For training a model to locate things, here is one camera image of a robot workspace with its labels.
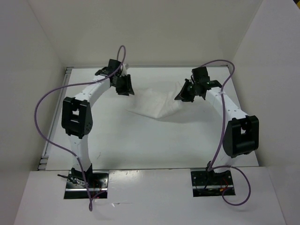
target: white cloth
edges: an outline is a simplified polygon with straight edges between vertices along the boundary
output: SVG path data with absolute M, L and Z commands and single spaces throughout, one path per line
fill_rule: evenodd
M 182 108 L 182 101 L 174 100 L 179 94 L 179 82 L 174 84 L 174 90 L 161 92 L 152 88 L 137 89 L 134 96 L 130 96 L 128 111 L 151 118 L 162 118 L 172 115 Z

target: cable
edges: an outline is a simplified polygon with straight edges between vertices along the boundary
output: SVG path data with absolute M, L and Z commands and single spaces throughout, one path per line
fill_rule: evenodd
M 49 140 L 49 139 L 42 133 L 42 131 L 40 130 L 40 128 L 39 128 L 39 126 L 38 126 L 37 112 L 38 112 L 38 107 L 39 107 L 39 105 L 41 104 L 41 102 L 44 100 L 44 98 L 46 98 L 46 97 L 47 97 L 49 94 L 51 94 L 52 92 L 55 92 L 55 91 L 57 91 L 57 90 L 60 90 L 60 89 L 63 89 L 63 88 L 67 88 L 67 87 L 74 87 L 74 86 L 88 85 L 88 84 L 94 84 L 94 83 L 97 83 L 97 82 L 102 82 L 102 81 L 104 81 L 104 80 L 106 80 L 106 79 L 108 79 L 108 78 L 114 76 L 114 75 L 120 70 L 121 66 L 122 66 L 123 63 L 124 63 L 125 57 L 126 57 L 126 48 L 125 48 L 124 45 L 121 45 L 121 46 L 119 47 L 119 50 L 118 50 L 118 57 L 119 57 L 119 53 L 120 53 L 121 48 L 124 49 L 124 55 L 123 55 L 122 62 L 121 62 L 121 64 L 118 66 L 118 68 L 117 68 L 115 71 L 113 71 L 110 75 L 106 76 L 106 77 L 103 78 L 103 79 L 97 80 L 97 81 L 84 82 L 84 83 L 73 83 L 73 84 L 68 84 L 68 85 L 64 85 L 64 86 L 55 88 L 55 89 L 53 89 L 53 90 L 47 92 L 46 94 L 44 94 L 44 95 L 39 99 L 39 101 L 37 102 L 36 108 L 35 108 L 35 110 L 34 110 L 34 123 L 35 123 L 36 129 L 37 129 L 39 135 L 41 135 L 41 137 L 44 138 L 44 139 L 45 139 L 47 142 L 49 142 L 50 144 L 52 144 L 52 145 L 54 145 L 54 146 L 56 146 L 56 147 L 58 147 L 58 148 L 61 148 L 61 149 L 65 150 L 65 151 L 71 153 L 71 154 L 77 159 L 78 164 L 79 164 L 80 169 L 81 169 L 81 172 L 82 172 L 82 177 L 83 177 L 84 184 L 85 184 L 85 186 L 86 186 L 86 190 L 87 190 L 87 193 L 88 193 L 88 197 L 89 197 L 89 200 L 90 200 L 90 203 L 89 203 L 89 210 L 90 210 L 90 211 L 93 211 L 93 204 L 92 204 L 93 199 L 95 199 L 95 198 L 96 198 L 99 194 L 101 194 L 102 192 L 99 192 L 99 193 L 96 194 L 94 197 L 91 197 L 91 195 L 90 195 L 90 190 L 89 190 L 89 185 L 88 185 L 88 183 L 87 183 L 87 179 L 86 179 L 86 177 L 85 177 L 85 173 L 84 173 L 84 170 L 83 170 L 83 165 L 82 165 L 82 163 L 81 163 L 79 157 L 78 157 L 74 152 L 72 152 L 71 150 L 69 150 L 69 149 L 67 149 L 67 148 L 65 148 L 65 147 L 63 147 L 63 146 L 60 146 L 59 144 L 56 144 L 56 143 L 52 142 L 51 140 Z
M 215 156 L 213 157 L 212 161 L 210 162 L 210 166 L 209 166 L 209 168 L 208 168 L 208 171 L 212 171 L 212 170 L 215 170 L 215 169 L 218 169 L 218 168 L 233 168 L 233 169 L 239 171 L 239 172 L 244 176 L 244 178 L 245 178 L 245 180 L 246 180 L 246 182 L 247 182 L 247 184 L 248 184 L 248 188 L 249 188 L 248 196 L 247 196 L 247 198 L 246 198 L 244 201 L 242 201 L 241 203 L 238 203 L 238 204 L 234 204 L 234 203 L 228 202 L 228 201 L 224 198 L 224 193 L 225 193 L 226 191 L 228 191 L 229 189 L 231 189 L 232 187 L 231 187 L 231 188 L 226 188 L 226 189 L 222 192 L 222 198 L 223 198 L 223 200 L 224 200 L 227 204 L 233 205 L 233 206 L 240 206 L 240 205 L 246 203 L 246 202 L 248 201 L 248 199 L 250 198 L 250 196 L 251 196 L 251 185 L 250 185 L 250 182 L 249 182 L 247 176 L 244 174 L 244 172 L 243 172 L 242 170 L 240 170 L 239 168 L 237 168 L 237 167 L 235 167 L 235 166 L 221 165 L 221 166 L 213 167 L 213 164 L 215 163 L 215 161 L 216 161 L 216 159 L 217 159 L 217 156 L 218 156 L 218 154 L 219 154 L 219 152 L 220 152 L 220 150 L 221 150 L 221 147 L 222 147 L 222 144 L 223 144 L 223 138 L 224 138 L 224 134 L 225 134 L 225 123 L 226 123 L 226 112 L 225 112 L 225 111 L 226 111 L 226 109 L 225 109 L 225 100 L 224 100 L 223 90 L 224 90 L 224 87 L 225 87 L 225 85 L 227 84 L 227 82 L 228 82 L 228 81 L 230 80 L 230 78 L 233 76 L 233 73 L 234 73 L 234 71 L 235 71 L 235 65 L 234 65 L 231 61 L 228 61 L 228 60 L 213 60 L 213 61 L 209 61 L 209 62 L 207 62 L 207 63 L 202 64 L 200 67 L 204 67 L 204 66 L 206 66 L 206 65 L 208 65 L 208 64 L 211 64 L 211 63 L 213 63 L 213 62 L 227 62 L 227 63 L 229 63 L 230 65 L 232 65 L 232 71 L 231 71 L 231 73 L 229 74 L 229 76 L 227 77 L 227 79 L 224 81 L 224 83 L 223 83 L 223 85 L 222 85 L 222 87 L 221 87 L 221 99 L 222 99 L 222 108 L 223 108 L 222 132 L 221 132 L 220 142 L 219 142 L 219 145 L 218 145 L 218 147 L 217 147 L 217 151 L 216 151 Z

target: white wall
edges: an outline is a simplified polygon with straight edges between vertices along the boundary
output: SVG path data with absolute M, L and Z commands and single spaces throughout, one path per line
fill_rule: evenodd
M 130 65 L 232 59 L 262 0 L 29 0 L 68 66 L 104 65 L 127 48 Z
M 10 225 L 44 146 L 34 128 L 35 104 L 62 83 L 64 69 L 26 0 L 0 1 L 0 30 L 0 223 Z M 40 108 L 44 132 L 57 97 Z
M 264 0 L 233 62 L 241 106 L 260 120 L 261 165 L 270 166 L 289 225 L 299 224 L 300 10 L 292 0 Z

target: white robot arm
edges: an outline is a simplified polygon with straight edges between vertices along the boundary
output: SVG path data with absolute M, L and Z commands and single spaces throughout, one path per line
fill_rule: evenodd
M 109 79 L 99 81 L 115 71 L 121 62 L 109 60 L 107 67 L 97 71 L 92 81 L 83 91 L 74 97 L 66 97 L 62 107 L 61 125 L 69 136 L 71 150 L 79 157 L 86 177 L 92 176 L 92 163 L 89 157 L 88 136 L 93 126 L 91 108 L 98 98 L 111 86 L 116 88 L 119 95 L 134 95 L 130 75 L 127 74 L 127 64 Z M 78 161 L 73 158 L 72 176 L 82 180 L 82 172 Z
M 206 67 L 192 70 L 191 80 L 186 82 L 175 98 L 183 102 L 193 102 L 195 96 L 201 96 L 223 116 L 221 98 L 222 85 L 218 81 L 211 81 Z M 214 162 L 213 167 L 233 165 L 243 154 L 258 148 L 259 121 L 256 116 L 248 116 L 223 92 L 225 101 L 225 135 L 223 145 Z M 215 169 L 215 173 L 223 173 L 229 168 Z

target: white table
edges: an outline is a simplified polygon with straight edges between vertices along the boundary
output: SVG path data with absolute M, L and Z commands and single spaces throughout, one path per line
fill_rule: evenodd
M 244 167 L 252 185 L 249 201 L 227 205 L 221 196 L 193 197 L 189 169 L 110 171 L 108 197 L 89 212 L 87 199 L 64 200 L 67 171 L 31 172 L 15 225 L 285 225 L 265 167 Z M 232 170 L 238 203 L 248 194 L 242 175 Z
M 133 89 L 152 87 L 172 90 L 191 75 L 191 67 L 130 68 Z M 98 68 L 73 69 L 68 83 L 91 81 Z M 220 83 L 228 77 L 227 67 L 209 67 L 209 76 Z M 84 87 L 67 88 L 62 96 L 73 97 Z M 239 105 L 230 80 L 225 92 Z M 212 106 L 200 97 L 185 103 L 178 113 L 159 120 L 126 111 L 127 97 L 110 88 L 92 108 L 93 128 L 89 135 L 89 154 L 93 169 L 159 169 L 205 167 L 213 158 L 220 139 L 222 120 Z M 70 148 L 61 127 L 61 107 L 55 118 L 51 139 Z M 46 170 L 70 170 L 69 153 L 48 145 Z M 235 166 L 258 166 L 255 153 L 244 156 Z

